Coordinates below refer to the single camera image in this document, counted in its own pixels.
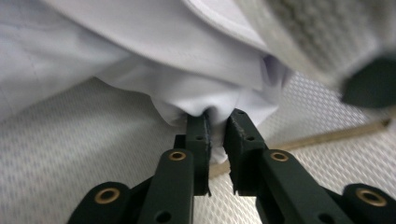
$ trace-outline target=wooden edge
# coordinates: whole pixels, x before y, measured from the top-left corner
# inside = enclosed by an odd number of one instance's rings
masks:
[[[389,123],[390,123],[390,119],[385,119],[370,124],[361,125],[355,128],[349,128],[349,129],[334,131],[330,133],[317,134],[306,138],[290,141],[284,144],[269,146],[269,148],[291,151],[300,147],[307,147],[315,144],[336,141],[340,139],[359,136],[362,134],[382,132],[387,129]],[[228,161],[222,164],[210,165],[209,179],[213,179],[219,175],[224,175],[229,172],[230,172],[230,163]]]
[[[276,149],[290,151],[300,147],[307,147],[315,144],[336,141],[336,140],[359,136],[367,133],[376,133],[376,132],[385,131],[389,123],[390,123],[390,119],[385,119],[385,120],[361,125],[355,128],[348,128],[348,129],[338,130],[329,133],[317,134],[306,138],[290,141],[284,144],[269,146],[269,148],[276,148]]]

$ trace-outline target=black object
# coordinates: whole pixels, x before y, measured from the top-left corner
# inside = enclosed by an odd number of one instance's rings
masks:
[[[378,57],[347,80],[341,101],[367,108],[396,105],[396,52]]]
[[[93,188],[68,223],[192,223],[193,196],[209,192],[209,136],[207,115],[189,117],[187,134],[176,136],[154,177],[133,189],[114,182]],[[242,110],[227,121],[224,147],[233,191],[257,197],[262,223],[396,223],[388,194],[363,184],[346,186],[343,195],[321,187],[291,154],[268,149]]]

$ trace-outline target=textured white surface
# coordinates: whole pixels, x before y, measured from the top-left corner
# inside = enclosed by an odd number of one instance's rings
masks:
[[[341,104],[339,98],[335,91],[316,81],[294,76],[283,92],[279,109],[259,126],[262,137],[273,146],[376,119],[356,107]]]
[[[117,181],[132,187],[151,176],[183,131],[168,126],[146,95],[98,80],[0,122],[0,223],[65,223],[94,186]],[[293,154],[324,187],[340,192],[363,182],[396,197],[395,135],[377,133]],[[195,198],[195,223],[260,223],[254,199],[233,196],[227,175],[210,187],[212,198]]]
[[[341,193],[364,183],[396,198],[396,132],[374,133],[292,151],[321,186]]]
[[[28,108],[0,123],[0,223],[65,223],[94,186],[153,175],[177,133],[146,95],[99,80]]]

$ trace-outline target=black mechanical linkage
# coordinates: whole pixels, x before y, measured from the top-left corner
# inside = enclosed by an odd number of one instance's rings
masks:
[[[188,117],[187,133],[161,156],[153,177],[133,189],[107,182],[88,192],[69,224],[191,224],[193,196],[206,195],[210,155],[207,115]],[[363,184],[342,195],[321,187],[288,152],[269,149],[242,111],[227,121],[224,148],[233,191],[255,196],[262,223],[394,224],[396,202]]]

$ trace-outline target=white cloth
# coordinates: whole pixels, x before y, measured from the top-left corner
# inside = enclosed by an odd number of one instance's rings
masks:
[[[233,0],[183,0],[186,6],[202,20],[226,35],[267,52],[263,39],[250,25],[244,13]]]
[[[97,76],[151,96],[169,123],[209,110],[214,146],[235,107],[256,124],[276,110],[290,71],[173,1],[1,1],[1,118]],[[214,162],[225,160],[213,151]]]

